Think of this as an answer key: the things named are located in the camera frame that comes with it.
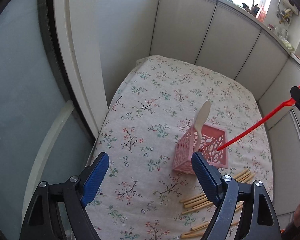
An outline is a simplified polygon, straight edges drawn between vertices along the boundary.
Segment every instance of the blue gripper pad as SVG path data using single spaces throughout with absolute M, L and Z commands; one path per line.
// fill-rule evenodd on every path
M 194 153 L 192 155 L 191 164 L 207 199 L 213 202 L 215 206 L 218 206 L 221 199 L 218 194 L 218 185 L 215 178 L 213 178 L 213 174 L 211 174 L 214 171 L 211 167 L 208 167 L 210 165 L 203 158 L 201 153 Z
M 88 205 L 92 202 L 97 194 L 97 191 L 106 175 L 109 168 L 109 156 L 104 153 L 104 155 L 99 160 L 98 164 L 94 167 L 90 176 L 83 185 L 83 195 L 80 199 L 82 207 Z

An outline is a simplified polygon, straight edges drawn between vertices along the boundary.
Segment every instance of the floral pattern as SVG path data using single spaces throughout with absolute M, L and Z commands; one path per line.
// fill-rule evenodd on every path
M 215 206 L 181 215 L 179 200 L 202 189 L 195 176 L 171 170 L 177 141 L 207 99 L 207 123 L 226 129 L 228 140 L 261 119 L 251 92 L 215 71 L 161 56 L 137 62 L 110 104 L 93 156 L 106 152 L 110 157 L 102 190 L 86 207 L 101 239 L 180 239 L 191 226 L 211 219 Z M 222 174 L 247 168 L 272 198 L 263 125 L 228 147 L 228 155 L 229 168 L 219 169 Z M 236 213 L 234 222 L 239 217 Z M 236 229 L 227 239 L 234 239 Z

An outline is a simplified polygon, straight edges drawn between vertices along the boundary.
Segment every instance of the tablecloth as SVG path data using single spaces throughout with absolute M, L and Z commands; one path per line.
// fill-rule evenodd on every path
M 108 172 L 86 211 L 101 239 L 179 239 L 191 226 L 209 221 L 214 206 L 181 215 L 179 200 L 202 192 L 194 175 L 172 171 L 175 144 L 209 99 L 207 123 L 227 130 L 228 140 L 261 119 L 250 91 L 215 71 L 150 56 L 139 60 L 117 90 L 97 141 L 110 157 Z M 272 199 L 269 144 L 260 126 L 228 147 L 235 175 L 248 168 Z M 233 239 L 236 226 L 227 239 Z

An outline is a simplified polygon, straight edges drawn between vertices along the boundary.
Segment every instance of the pink basket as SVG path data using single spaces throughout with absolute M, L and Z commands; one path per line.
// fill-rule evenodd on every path
M 210 165 L 217 168 L 228 168 L 228 151 L 225 149 L 216 151 L 216 149 L 226 143 L 226 131 L 209 124 L 202 126 L 202 138 L 199 146 L 199 152 L 208 161 Z M 189 130 L 181 137 L 176 145 L 175 156 L 173 160 L 174 171 L 181 171 L 187 174 L 194 174 L 191 166 L 191 156 L 197 143 L 197 130 L 191 126 Z

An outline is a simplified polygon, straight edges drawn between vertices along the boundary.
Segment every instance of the white tablecloth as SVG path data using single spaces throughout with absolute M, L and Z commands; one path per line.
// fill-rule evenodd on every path
M 93 158 L 102 151 L 110 157 L 101 188 L 86 207 L 101 239 L 179 239 L 211 219 L 214 206 L 180 215 L 179 200 L 202 190 L 194 175 L 172 171 L 175 143 L 207 99 L 207 123 L 226 128 L 228 140 L 261 118 L 251 92 L 215 71 L 161 56 L 137 62 L 117 90 Z M 229 168 L 220 172 L 235 175 L 249 168 L 272 198 L 264 126 L 231 145 L 228 154 Z

